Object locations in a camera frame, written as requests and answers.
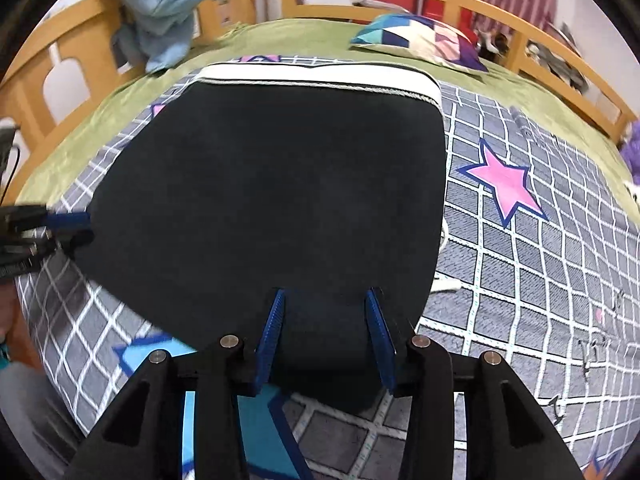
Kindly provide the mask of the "black pants with white stripe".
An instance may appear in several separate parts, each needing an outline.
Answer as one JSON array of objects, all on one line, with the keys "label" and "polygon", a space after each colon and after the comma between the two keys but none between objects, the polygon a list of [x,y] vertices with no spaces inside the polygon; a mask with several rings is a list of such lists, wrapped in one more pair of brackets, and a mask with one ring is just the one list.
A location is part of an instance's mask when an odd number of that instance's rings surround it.
[{"label": "black pants with white stripe", "polygon": [[369,297],[416,325],[438,257],[442,92],[386,63],[217,63],[116,157],[76,264],[184,344],[259,337],[284,317],[269,380],[339,410],[381,390]]}]

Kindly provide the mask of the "green bed blanket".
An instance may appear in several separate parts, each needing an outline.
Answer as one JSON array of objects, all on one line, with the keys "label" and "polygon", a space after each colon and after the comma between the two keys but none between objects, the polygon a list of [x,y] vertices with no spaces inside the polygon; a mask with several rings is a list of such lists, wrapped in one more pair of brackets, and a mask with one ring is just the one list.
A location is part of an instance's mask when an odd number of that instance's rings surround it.
[{"label": "green bed blanket", "polygon": [[[17,192],[16,201],[54,204],[107,141],[175,82],[210,63],[251,54],[396,62],[393,55],[352,49],[349,41],[358,28],[356,24],[303,18],[235,26],[210,46],[194,50],[191,57],[174,70],[160,76],[140,76],[122,84],[100,99],[94,112],[81,113],[80,125],[63,134],[43,162],[27,159],[27,167],[20,170],[12,182]],[[630,179],[629,171],[615,144],[547,89],[497,64],[489,65],[485,73],[463,73],[413,58],[405,63],[447,84],[493,99],[504,107],[514,106],[539,127],[578,148],[600,168],[608,188],[626,214],[632,220],[639,218],[638,205],[625,186]]]}]

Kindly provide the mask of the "grey grid star blanket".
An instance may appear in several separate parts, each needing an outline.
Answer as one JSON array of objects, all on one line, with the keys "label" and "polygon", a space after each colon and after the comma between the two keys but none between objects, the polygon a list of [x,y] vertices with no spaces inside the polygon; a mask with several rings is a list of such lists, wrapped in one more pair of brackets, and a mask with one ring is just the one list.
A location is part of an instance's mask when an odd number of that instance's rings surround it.
[{"label": "grey grid star blanket", "polygon": [[[439,289],[416,328],[501,353],[586,477],[617,478],[639,433],[639,228],[591,159],[516,108],[444,84],[442,111]],[[151,350],[186,352],[62,255],[16,288],[83,430]]]}]

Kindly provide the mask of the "purple plush toy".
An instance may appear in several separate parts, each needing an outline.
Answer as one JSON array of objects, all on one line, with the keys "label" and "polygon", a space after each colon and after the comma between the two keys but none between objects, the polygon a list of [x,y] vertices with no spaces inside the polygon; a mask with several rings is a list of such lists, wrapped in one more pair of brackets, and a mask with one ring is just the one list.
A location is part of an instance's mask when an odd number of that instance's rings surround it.
[{"label": "purple plush toy", "polygon": [[620,156],[631,173],[635,185],[640,185],[640,120],[631,125],[628,139],[620,149]]}]

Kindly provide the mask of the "colourful geometric pillow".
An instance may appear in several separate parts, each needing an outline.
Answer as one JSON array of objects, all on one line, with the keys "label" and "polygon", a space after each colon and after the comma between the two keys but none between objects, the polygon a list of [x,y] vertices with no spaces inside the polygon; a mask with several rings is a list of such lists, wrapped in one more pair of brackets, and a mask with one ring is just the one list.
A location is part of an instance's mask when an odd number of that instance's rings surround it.
[{"label": "colourful geometric pillow", "polygon": [[413,58],[460,72],[488,73],[474,44],[460,30],[419,15],[381,14],[349,43],[354,49]]}]

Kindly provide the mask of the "wooden bed frame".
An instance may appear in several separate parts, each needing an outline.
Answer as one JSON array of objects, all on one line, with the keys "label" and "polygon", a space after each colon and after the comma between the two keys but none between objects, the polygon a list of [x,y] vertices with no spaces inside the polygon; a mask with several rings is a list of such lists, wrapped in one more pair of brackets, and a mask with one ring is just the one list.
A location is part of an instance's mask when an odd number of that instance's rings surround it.
[{"label": "wooden bed frame", "polygon": [[[462,11],[469,10],[510,28],[513,38],[504,68],[514,74],[531,76],[560,96],[583,120],[601,130],[613,143],[622,142],[624,133],[636,120],[636,114],[575,52],[529,22],[485,1],[436,1],[444,6],[442,19],[449,25],[457,21]],[[381,13],[371,8],[304,6],[297,0],[281,2],[285,18],[334,18],[365,23],[373,21]],[[196,12],[200,33],[195,42],[199,46],[211,44],[236,24],[253,24],[256,21],[255,0],[205,0]],[[4,60],[6,72],[1,81],[1,114],[16,120],[30,151],[28,159],[43,162],[53,152],[55,142],[81,123],[81,113],[92,113],[100,99],[142,74],[140,66],[120,70],[112,57],[112,37],[126,17],[127,13],[118,0],[81,0],[35,28],[28,27],[25,13],[11,18],[11,24],[16,27],[15,36],[3,40],[2,44],[15,55]],[[547,47],[589,79],[617,108],[616,118],[608,118],[576,90],[534,62],[525,52],[531,41]],[[49,52],[52,47],[57,47],[64,58],[79,63],[89,92],[88,98],[61,120],[53,117],[42,92],[44,81],[54,66],[54,57]],[[26,162],[20,170],[27,167]],[[14,202],[17,194],[12,186],[13,179],[6,188],[8,202]]]}]

